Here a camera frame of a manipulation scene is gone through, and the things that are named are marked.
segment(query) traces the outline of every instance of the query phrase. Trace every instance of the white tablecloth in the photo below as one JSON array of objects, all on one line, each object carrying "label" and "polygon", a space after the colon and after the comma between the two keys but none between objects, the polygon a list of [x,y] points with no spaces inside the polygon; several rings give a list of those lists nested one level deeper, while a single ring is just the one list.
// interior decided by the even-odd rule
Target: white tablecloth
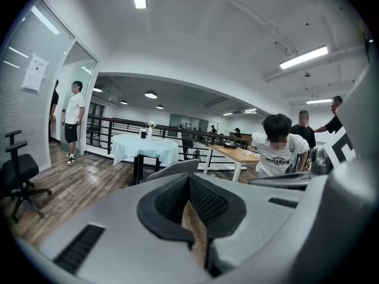
[{"label": "white tablecloth", "polygon": [[154,140],[146,136],[146,139],[141,139],[139,134],[122,134],[114,135],[111,142],[113,165],[124,159],[137,157],[139,154],[159,158],[159,161],[165,165],[178,161],[178,144],[165,138]]}]

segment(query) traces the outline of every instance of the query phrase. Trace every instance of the paper sign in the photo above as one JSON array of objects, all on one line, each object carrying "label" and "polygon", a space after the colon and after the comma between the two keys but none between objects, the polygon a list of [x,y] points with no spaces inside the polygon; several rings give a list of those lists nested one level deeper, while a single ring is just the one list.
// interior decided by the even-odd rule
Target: paper sign
[{"label": "paper sign", "polygon": [[334,168],[356,157],[353,145],[343,127],[324,145],[324,150]]},{"label": "paper sign", "polygon": [[21,87],[39,91],[47,65],[49,65],[48,61],[45,61],[39,58],[36,54],[33,54]]}]

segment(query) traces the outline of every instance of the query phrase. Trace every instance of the black hair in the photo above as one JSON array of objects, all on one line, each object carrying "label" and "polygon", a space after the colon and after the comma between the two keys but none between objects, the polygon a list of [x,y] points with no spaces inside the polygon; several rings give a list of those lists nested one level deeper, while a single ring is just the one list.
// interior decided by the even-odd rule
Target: black hair
[{"label": "black hair", "polygon": [[309,118],[308,111],[306,111],[305,109],[301,110],[298,114],[299,114],[299,115],[307,115],[308,118]]},{"label": "black hair", "polygon": [[340,96],[334,96],[333,97],[333,103],[339,103],[342,104],[343,100]]},{"label": "black hair", "polygon": [[267,139],[278,142],[279,136],[288,136],[291,131],[292,120],[286,115],[277,114],[267,116],[262,122]]},{"label": "black hair", "polygon": [[73,84],[73,85],[74,85],[74,84],[78,85],[78,86],[79,86],[79,91],[80,91],[80,92],[82,91],[82,88],[83,88],[83,83],[82,83],[82,82],[80,82],[80,81],[74,81],[72,84]]}]

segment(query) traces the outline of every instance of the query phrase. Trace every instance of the chair armrest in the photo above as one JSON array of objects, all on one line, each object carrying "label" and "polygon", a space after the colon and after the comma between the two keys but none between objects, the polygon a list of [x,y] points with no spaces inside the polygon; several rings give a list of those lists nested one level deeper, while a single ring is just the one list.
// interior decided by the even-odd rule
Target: chair armrest
[{"label": "chair armrest", "polygon": [[5,138],[13,137],[14,135],[18,135],[21,133],[22,133],[22,130],[14,130],[14,131],[11,131],[10,133],[6,133]]},{"label": "chair armrest", "polygon": [[5,148],[5,152],[6,153],[9,153],[9,152],[12,152],[12,151],[15,151],[15,150],[18,150],[22,147],[25,147],[26,145],[28,145],[28,142],[27,141],[22,141],[22,142],[18,142],[16,144],[13,144],[13,145],[9,145]]}]

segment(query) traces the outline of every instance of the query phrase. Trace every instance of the black t-shirt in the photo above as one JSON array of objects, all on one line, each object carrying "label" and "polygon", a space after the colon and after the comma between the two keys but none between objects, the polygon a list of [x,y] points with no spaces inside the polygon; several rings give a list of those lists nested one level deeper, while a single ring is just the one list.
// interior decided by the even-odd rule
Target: black t-shirt
[{"label": "black t-shirt", "polygon": [[342,124],[337,116],[334,116],[333,119],[331,119],[331,121],[325,125],[325,128],[330,133],[334,131],[337,133],[337,131],[339,131],[341,127]]},{"label": "black t-shirt", "polygon": [[52,103],[50,104],[50,112],[52,112],[53,105],[54,105],[54,104],[55,104],[55,105],[58,104],[58,100],[59,100],[59,95],[58,95],[58,93],[56,92],[56,90],[54,90]]},{"label": "black t-shirt", "polygon": [[302,136],[303,139],[308,142],[310,148],[316,146],[314,132],[310,127],[301,127],[300,125],[296,124],[291,127],[291,134]]}]

